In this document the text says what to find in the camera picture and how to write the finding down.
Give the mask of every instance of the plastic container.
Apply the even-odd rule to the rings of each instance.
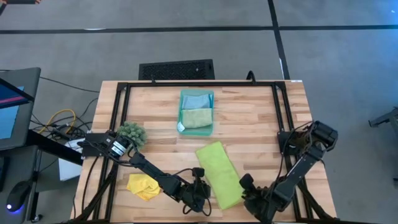
[[[177,126],[180,122],[182,123],[182,101],[184,99],[183,96],[201,96],[201,95],[205,95],[205,94],[211,95],[211,100],[210,100],[211,120],[212,120],[211,125],[200,127],[200,128],[185,128],[183,131],[180,131],[177,128],[177,131],[180,134],[192,135],[192,136],[209,136],[212,134],[213,123],[214,123],[214,91],[213,90],[181,90],[180,106],[178,109]]]

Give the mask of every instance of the green towel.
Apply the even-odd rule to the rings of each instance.
[[[181,112],[182,125],[185,128],[200,128],[211,125],[213,122],[213,119],[211,118],[211,108],[181,110]]]
[[[230,208],[241,201],[243,188],[234,166],[221,142],[214,142],[196,151],[199,163],[213,189],[220,209]]]

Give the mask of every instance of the wooden tabletop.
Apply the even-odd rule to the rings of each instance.
[[[93,122],[95,133],[104,133],[109,128],[117,83],[105,81],[102,84]],[[303,83],[286,81],[286,87],[294,125],[297,127],[311,121]],[[240,177],[245,173],[250,173],[254,178],[255,186],[269,186],[277,176],[281,159],[276,138],[279,127],[271,88],[267,86],[203,88],[213,90],[215,93],[214,131],[207,138],[181,136],[176,130],[180,91],[187,88],[194,87],[133,87],[131,89],[127,121],[137,122],[147,131],[148,142],[142,150],[143,155],[162,171],[174,173],[188,167],[199,167],[195,151],[207,144],[221,141]],[[122,92],[118,109],[118,122],[121,118],[123,99],[124,92]],[[279,99],[281,110],[285,111],[281,92],[279,92]],[[285,113],[283,116],[285,127],[288,127]],[[93,161],[93,158],[86,158],[83,163],[75,197],[77,214],[81,213],[83,189]],[[98,159],[91,174],[85,206],[98,188],[101,165],[102,158]],[[119,167],[111,215],[112,222],[257,221],[244,208],[243,203],[220,210],[213,192],[210,198],[213,209],[210,217],[195,212],[184,215],[183,203],[175,202],[166,194],[159,194],[145,202],[126,189],[129,174],[132,173],[141,173],[141,171]],[[188,181],[192,179],[189,172],[184,172],[181,176]],[[305,178],[309,191],[318,203],[327,213],[335,217],[336,212],[323,165],[316,164]],[[107,196],[108,192],[104,195],[99,217],[104,217]],[[298,197],[302,216],[305,216],[300,193]],[[274,221],[280,222],[294,220],[291,204],[284,212],[277,212],[274,218]]]

